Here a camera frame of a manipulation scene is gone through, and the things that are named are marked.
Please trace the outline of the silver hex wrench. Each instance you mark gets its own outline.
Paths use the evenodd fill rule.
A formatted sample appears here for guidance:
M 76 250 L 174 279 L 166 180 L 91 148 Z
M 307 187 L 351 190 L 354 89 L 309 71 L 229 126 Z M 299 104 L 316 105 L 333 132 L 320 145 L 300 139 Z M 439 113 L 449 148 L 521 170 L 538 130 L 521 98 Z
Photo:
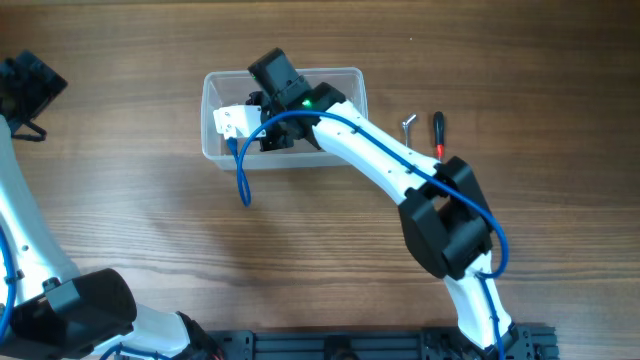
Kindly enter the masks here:
M 410 114 L 403 122 L 402 122 L 402 129 L 404 132 L 404 138 L 405 138 L 405 146 L 410 148 L 411 147 L 411 125 L 417 120 L 418 116 L 416 113 L 412 113 Z

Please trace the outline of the black red screwdriver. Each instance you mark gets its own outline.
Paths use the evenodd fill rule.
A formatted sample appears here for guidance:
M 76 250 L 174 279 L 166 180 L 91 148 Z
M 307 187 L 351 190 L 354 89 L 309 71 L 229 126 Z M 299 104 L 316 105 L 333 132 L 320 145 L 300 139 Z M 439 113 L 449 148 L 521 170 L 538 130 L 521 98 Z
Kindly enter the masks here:
M 439 161 L 444 156 L 444 131 L 445 131 L 445 118 L 444 114 L 440 111 L 434 113 L 433 116 L 433 130 L 434 130 L 434 143 L 436 148 L 436 155 Z

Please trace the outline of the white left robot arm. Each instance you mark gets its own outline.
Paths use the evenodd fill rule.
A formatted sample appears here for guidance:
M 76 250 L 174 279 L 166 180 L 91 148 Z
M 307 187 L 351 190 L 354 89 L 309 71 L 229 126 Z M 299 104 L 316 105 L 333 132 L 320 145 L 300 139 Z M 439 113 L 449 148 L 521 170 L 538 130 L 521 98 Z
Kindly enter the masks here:
M 16 359 L 222 359 L 181 312 L 138 304 L 106 268 L 83 274 L 47 225 L 17 161 L 42 142 L 34 120 L 67 82 L 29 51 L 1 63 L 1 353 Z

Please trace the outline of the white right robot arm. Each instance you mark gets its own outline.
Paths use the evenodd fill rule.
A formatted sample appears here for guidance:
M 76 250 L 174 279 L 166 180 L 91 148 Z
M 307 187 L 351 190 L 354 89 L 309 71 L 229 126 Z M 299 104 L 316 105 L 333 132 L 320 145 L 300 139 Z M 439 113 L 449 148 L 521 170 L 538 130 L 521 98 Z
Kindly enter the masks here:
M 507 236 L 492 215 L 471 167 L 422 155 L 367 120 L 346 96 L 322 82 L 311 86 L 283 50 L 275 48 L 248 68 L 260 87 L 264 151 L 305 140 L 352 165 L 397 205 L 407 249 L 444 281 L 462 335 L 478 350 L 503 359 L 514 323 L 495 281 L 509 260 Z

